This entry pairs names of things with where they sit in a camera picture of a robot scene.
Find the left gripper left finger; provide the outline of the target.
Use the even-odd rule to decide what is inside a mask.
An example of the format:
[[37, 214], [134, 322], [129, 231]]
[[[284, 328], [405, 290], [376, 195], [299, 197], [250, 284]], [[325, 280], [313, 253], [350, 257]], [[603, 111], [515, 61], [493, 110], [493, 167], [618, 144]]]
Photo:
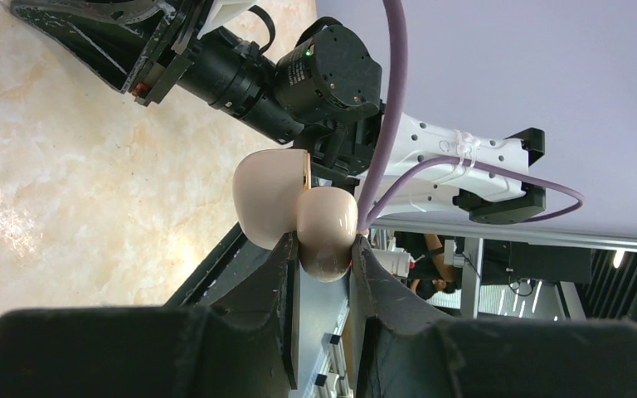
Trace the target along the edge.
[[0, 317], [0, 397], [286, 397], [298, 241], [208, 306], [32, 308]]

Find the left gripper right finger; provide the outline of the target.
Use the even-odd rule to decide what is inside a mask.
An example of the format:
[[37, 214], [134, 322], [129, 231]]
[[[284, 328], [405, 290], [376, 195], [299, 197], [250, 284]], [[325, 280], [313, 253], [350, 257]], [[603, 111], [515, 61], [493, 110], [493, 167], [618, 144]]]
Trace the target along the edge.
[[457, 318], [352, 247], [358, 397], [637, 397], [637, 323]]

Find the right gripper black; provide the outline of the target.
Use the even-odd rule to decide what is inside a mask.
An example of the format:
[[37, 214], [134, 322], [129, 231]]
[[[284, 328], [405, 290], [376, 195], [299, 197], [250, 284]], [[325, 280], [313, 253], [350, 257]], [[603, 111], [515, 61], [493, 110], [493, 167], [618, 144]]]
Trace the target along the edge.
[[212, 1], [11, 1], [10, 13], [142, 106], [160, 103], [192, 64]]

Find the cream earbud charging case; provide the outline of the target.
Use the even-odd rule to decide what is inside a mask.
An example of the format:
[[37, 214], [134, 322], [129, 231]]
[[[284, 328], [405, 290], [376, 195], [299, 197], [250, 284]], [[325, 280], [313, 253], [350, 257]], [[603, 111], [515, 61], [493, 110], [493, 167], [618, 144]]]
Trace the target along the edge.
[[249, 240], [270, 250], [288, 234], [298, 238], [304, 272], [320, 282], [341, 279], [358, 233], [354, 196], [338, 187], [312, 187], [310, 154], [266, 149], [240, 161], [232, 178], [236, 216]]

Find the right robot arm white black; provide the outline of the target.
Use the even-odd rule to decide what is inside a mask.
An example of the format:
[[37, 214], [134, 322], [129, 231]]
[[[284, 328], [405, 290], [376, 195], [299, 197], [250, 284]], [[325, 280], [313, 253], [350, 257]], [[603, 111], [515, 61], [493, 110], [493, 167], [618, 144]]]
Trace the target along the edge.
[[141, 105], [180, 86], [275, 142], [234, 173], [243, 226], [294, 223], [316, 178], [356, 197], [361, 226], [413, 211], [462, 211], [489, 225], [544, 217], [546, 188], [528, 173], [544, 153], [540, 129], [485, 139], [403, 114], [382, 100], [382, 67], [362, 40], [331, 17], [271, 61], [267, 45], [226, 26], [251, 12], [275, 36], [254, 1], [13, 1], [9, 10]]

